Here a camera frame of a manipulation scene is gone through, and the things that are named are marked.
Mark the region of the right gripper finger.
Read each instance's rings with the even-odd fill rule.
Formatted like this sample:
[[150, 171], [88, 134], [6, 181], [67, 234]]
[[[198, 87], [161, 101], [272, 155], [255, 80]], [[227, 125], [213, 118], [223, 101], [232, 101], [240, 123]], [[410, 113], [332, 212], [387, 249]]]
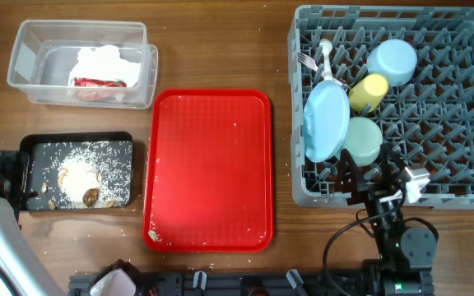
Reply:
[[364, 186], [361, 170], [351, 153], [343, 149], [339, 161], [339, 190], [342, 193], [358, 192]]
[[401, 188], [401, 173], [405, 163], [394, 152], [393, 146], [383, 143], [380, 146], [380, 168], [382, 170], [382, 183], [386, 189]]

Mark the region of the light green bowl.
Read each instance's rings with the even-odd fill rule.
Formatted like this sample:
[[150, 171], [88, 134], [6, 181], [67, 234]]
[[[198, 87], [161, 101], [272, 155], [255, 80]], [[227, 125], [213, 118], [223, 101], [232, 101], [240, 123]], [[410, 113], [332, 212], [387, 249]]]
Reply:
[[383, 134], [375, 122], [354, 117], [349, 121], [345, 140], [336, 157], [340, 159], [342, 150], [348, 150], [356, 165], [364, 167], [376, 161], [382, 144]]

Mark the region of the light blue plate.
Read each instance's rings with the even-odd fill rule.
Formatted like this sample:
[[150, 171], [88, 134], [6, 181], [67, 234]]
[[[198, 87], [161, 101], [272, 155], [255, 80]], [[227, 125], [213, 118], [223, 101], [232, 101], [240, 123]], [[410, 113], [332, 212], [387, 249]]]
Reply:
[[304, 153], [314, 163], [332, 158], [346, 138], [350, 105], [345, 90], [335, 81], [321, 81], [304, 106]]

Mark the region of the yellow plastic cup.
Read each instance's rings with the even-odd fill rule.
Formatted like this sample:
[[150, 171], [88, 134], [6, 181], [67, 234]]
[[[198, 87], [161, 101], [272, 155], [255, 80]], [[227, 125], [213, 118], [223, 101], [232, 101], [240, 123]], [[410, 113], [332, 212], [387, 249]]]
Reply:
[[387, 79], [380, 74], [369, 74], [349, 92], [350, 106], [356, 112], [362, 112], [369, 105], [369, 113], [373, 112], [388, 93]]

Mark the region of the light blue bowl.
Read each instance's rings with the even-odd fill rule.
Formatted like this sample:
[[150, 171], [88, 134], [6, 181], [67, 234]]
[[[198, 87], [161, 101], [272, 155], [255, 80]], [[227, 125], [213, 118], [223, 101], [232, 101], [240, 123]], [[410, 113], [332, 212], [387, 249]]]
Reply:
[[417, 63], [417, 53], [409, 43], [389, 39], [370, 52], [366, 65], [370, 74], [384, 76], [390, 86], [403, 86], [412, 79]]

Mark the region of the white plastic fork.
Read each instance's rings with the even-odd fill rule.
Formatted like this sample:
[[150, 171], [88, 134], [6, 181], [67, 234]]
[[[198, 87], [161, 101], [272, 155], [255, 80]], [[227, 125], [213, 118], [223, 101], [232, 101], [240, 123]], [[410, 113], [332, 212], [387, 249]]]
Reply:
[[316, 72], [321, 78], [325, 81], [335, 81], [339, 86], [344, 86], [344, 84], [333, 76], [327, 76], [324, 69], [320, 69], [316, 62], [307, 54], [298, 53], [298, 61], [303, 64], [305, 67]]

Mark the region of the white plastic spoon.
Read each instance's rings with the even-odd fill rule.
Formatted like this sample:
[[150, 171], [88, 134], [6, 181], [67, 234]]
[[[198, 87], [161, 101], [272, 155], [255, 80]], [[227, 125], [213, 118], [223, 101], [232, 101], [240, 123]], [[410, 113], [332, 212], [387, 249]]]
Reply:
[[332, 81], [333, 74], [329, 58], [329, 55], [333, 50], [332, 42], [328, 39], [321, 39], [319, 45], [322, 48], [323, 53], [323, 79]]

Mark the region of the white napkin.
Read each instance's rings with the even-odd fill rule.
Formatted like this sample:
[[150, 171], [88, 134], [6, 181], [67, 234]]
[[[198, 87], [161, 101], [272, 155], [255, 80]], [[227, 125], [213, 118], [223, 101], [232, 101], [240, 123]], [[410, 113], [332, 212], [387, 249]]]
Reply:
[[138, 83], [141, 70], [139, 62], [129, 62], [120, 57], [119, 48], [105, 45], [97, 49], [82, 48], [77, 54], [77, 64], [69, 72], [68, 85], [75, 77], [105, 81], [124, 81], [133, 87]]

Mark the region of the red strawberry snack wrapper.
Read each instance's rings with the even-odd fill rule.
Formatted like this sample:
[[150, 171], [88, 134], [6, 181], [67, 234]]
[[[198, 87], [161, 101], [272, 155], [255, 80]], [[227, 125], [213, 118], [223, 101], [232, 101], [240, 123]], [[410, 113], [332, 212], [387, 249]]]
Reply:
[[[75, 77], [72, 79], [70, 86], [75, 87], [89, 87], [89, 88], [125, 88], [127, 84], [124, 81], [105, 81], [98, 79], [91, 79], [85, 77]], [[101, 100], [113, 97], [115, 99], [122, 99], [124, 93], [122, 91], [102, 91], [102, 90], [76, 90], [75, 96], [80, 100]]]

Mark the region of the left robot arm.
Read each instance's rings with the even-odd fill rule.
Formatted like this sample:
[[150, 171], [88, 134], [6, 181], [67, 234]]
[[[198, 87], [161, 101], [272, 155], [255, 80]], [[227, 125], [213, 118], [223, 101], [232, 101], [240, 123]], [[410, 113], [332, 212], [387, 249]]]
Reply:
[[0, 295], [63, 295], [51, 274], [32, 251], [19, 225], [25, 201], [30, 157], [0, 151]]

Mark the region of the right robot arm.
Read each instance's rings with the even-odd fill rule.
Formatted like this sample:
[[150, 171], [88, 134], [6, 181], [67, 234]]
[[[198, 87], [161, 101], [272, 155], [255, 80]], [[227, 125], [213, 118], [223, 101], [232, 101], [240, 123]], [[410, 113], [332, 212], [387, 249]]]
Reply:
[[361, 267], [362, 295], [427, 295], [434, 292], [433, 260], [439, 235], [426, 220], [404, 218], [405, 202], [416, 202], [430, 182], [430, 172], [420, 165], [407, 166], [389, 144], [380, 146], [382, 178], [369, 183], [351, 153], [340, 154], [336, 185], [349, 192], [349, 206], [365, 206], [367, 220], [357, 220], [375, 240], [379, 258]]

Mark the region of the grey dishwasher rack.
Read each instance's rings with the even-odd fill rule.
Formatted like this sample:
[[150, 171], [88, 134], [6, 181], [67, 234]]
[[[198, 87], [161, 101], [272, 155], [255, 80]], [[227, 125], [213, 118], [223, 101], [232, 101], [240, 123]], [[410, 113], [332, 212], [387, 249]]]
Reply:
[[336, 192], [336, 160], [314, 163], [304, 154], [304, 105], [318, 84], [300, 53], [321, 59], [318, 43], [333, 45], [333, 75], [347, 87], [369, 72], [369, 53], [400, 39], [416, 51], [412, 79], [393, 86], [369, 114], [404, 161], [430, 171], [422, 206], [474, 210], [474, 7], [303, 5], [287, 35], [292, 101], [291, 179], [295, 203], [346, 206]]

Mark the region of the red serving tray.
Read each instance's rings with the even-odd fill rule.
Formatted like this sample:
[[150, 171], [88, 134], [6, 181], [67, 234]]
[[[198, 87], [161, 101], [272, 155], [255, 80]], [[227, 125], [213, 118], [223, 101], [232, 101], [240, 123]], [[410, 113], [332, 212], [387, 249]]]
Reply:
[[272, 105], [168, 89], [152, 107], [142, 238], [156, 252], [261, 252], [274, 233]]

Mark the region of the clear plastic bin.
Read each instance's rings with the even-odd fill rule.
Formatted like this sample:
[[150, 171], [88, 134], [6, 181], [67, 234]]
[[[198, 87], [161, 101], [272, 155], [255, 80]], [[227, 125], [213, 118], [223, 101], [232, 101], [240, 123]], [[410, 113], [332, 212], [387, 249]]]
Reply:
[[[121, 58], [141, 64], [138, 83], [125, 88], [69, 86], [69, 72], [77, 64], [78, 52], [105, 45], [118, 47]], [[147, 109], [154, 97], [157, 71], [158, 49], [149, 43], [141, 22], [27, 20], [16, 36], [7, 82], [35, 104]], [[80, 100], [76, 90], [122, 91], [124, 97]]]

